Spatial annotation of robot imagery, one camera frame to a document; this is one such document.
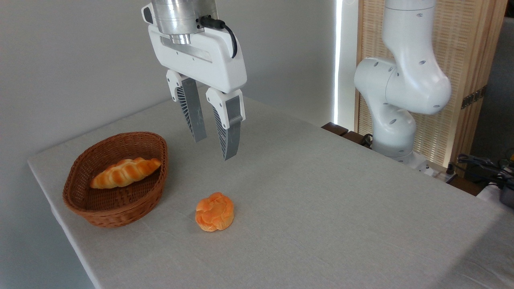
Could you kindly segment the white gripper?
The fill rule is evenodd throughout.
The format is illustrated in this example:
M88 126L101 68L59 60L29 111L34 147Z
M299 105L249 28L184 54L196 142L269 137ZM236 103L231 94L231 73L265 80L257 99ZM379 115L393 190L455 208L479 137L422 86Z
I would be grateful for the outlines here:
M227 31L205 28L190 35L190 44L173 44L155 25L149 37L166 74L172 100L180 105L195 142L207 137L196 81L208 85L206 97L213 106L223 159L238 152L241 122L245 120L242 88L247 72L242 51L233 56L233 42Z

